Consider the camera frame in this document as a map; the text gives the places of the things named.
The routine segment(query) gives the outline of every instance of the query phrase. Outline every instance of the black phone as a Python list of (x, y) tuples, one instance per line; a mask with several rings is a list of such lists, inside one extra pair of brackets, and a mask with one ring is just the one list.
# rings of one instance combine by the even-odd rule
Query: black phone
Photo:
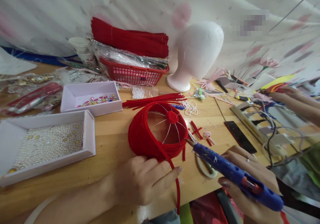
[(234, 121), (225, 121), (225, 126), (228, 128), (229, 132), (231, 132), (234, 139), (237, 141), (240, 147), (245, 149), (248, 153), (254, 154), (257, 150), (252, 146), (251, 142), (247, 139), (247, 137), (240, 130), (238, 125)]

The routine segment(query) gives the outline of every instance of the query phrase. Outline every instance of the wooden table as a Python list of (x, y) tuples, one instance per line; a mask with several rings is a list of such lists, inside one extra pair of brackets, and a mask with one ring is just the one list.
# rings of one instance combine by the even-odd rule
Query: wooden table
[[(32, 72), (40, 74), (54, 69), (55, 67), (51, 65), (41, 65)], [(159, 92), (175, 92), (167, 86), (165, 78), (165, 76), (162, 77), (157, 85)], [(132, 97), (131, 90), (120, 90), (119, 93), (123, 101)], [(199, 114), (186, 116), (183, 111), (181, 114), (188, 126), (193, 120), (198, 128), (202, 127), (201, 134), (204, 131), (212, 133), (212, 138), (217, 143), (216, 146), (211, 147), (215, 152), (223, 153), (229, 147), (237, 144), (223, 123), (225, 120), (235, 121), (257, 149), (256, 157), (258, 160), (265, 166), (269, 165), (269, 161), (263, 154), (262, 145), (230, 111), (229, 104), (218, 101), (222, 111), (220, 112), (213, 98), (206, 98), (204, 101), (189, 100), (196, 102)], [(94, 157), (0, 188), (1, 221), (9, 220), (36, 207), (50, 196), (93, 183), (134, 157), (135, 155), (128, 145), (128, 127), (138, 111), (125, 108), (121, 112), (95, 117), (96, 155)], [(208, 146), (205, 140), (201, 143)], [(179, 177), (181, 205), (221, 187), (217, 182), (221, 174), (218, 174), (218, 177), (214, 179), (205, 177), (199, 171), (195, 155), (189, 145), (186, 146), (186, 161), (182, 161), (182, 154), (180, 154), (173, 159), (173, 163), (175, 166), (180, 165), (183, 168)], [(176, 185), (173, 183), (171, 188), (146, 207), (115, 206), (92, 223), (141, 223), (146, 218), (151, 219), (174, 209), (175, 205)]]

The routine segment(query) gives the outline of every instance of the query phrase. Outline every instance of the scissors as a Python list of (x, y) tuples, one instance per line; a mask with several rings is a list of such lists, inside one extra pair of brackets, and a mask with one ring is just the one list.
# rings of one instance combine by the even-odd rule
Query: scissors
[[(191, 141), (194, 144), (196, 144), (197, 141), (194, 138), (194, 136), (192, 135), (192, 133), (189, 130), (188, 130), (188, 133), (189, 133), (189, 137), (191, 138)], [(206, 170), (204, 169), (204, 167), (203, 167), (203, 165), (201, 163), (201, 159), (200, 159), (200, 157), (198, 155), (196, 155), (196, 160), (197, 160), (197, 163), (198, 163), (198, 166), (199, 166), (200, 170), (203, 172), (204, 175), (206, 175), (209, 178), (215, 178), (217, 176), (218, 172), (215, 169), (213, 169), (212, 166), (209, 163), (207, 163), (206, 161), (202, 160), (205, 163), (205, 165), (207, 166), (207, 168), (210, 170), (210, 173), (207, 173)]]

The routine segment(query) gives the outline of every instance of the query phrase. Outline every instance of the blue glue gun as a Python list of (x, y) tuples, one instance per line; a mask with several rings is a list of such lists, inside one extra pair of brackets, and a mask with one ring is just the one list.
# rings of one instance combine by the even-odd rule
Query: blue glue gun
[(273, 211), (282, 210), (283, 201), (278, 194), (274, 193), (244, 170), (241, 170), (236, 165), (229, 162), (227, 159), (215, 153), (206, 146), (203, 146), (198, 142), (193, 143), (187, 139), (186, 141), (193, 147), (193, 150), (202, 160), (208, 162), (214, 169), (237, 184), (248, 196), (256, 199), (258, 202)]

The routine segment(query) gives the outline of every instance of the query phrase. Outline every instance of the pearl bead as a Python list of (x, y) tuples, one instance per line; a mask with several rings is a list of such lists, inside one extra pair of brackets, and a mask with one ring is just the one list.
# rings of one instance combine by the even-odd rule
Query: pearl bead
[(83, 121), (29, 129), (12, 168), (21, 170), (80, 151), (82, 142)]

